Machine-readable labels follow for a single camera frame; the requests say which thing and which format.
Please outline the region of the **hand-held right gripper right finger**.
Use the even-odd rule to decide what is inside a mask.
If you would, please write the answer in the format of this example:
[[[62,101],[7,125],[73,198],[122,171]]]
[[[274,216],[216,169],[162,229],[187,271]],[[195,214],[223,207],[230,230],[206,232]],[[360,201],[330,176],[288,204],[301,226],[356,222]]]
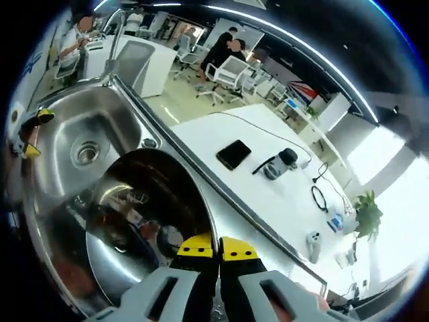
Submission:
[[[221,298],[229,321],[334,321],[320,296],[269,271],[245,241],[219,242]]]

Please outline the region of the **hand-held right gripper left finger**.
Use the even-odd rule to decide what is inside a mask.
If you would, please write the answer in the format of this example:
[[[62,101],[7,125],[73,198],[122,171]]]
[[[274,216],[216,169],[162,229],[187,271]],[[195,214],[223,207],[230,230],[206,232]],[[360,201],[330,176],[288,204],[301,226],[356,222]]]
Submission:
[[[160,267],[132,286],[118,307],[101,321],[209,321],[219,275],[212,234],[182,243],[168,267]]]

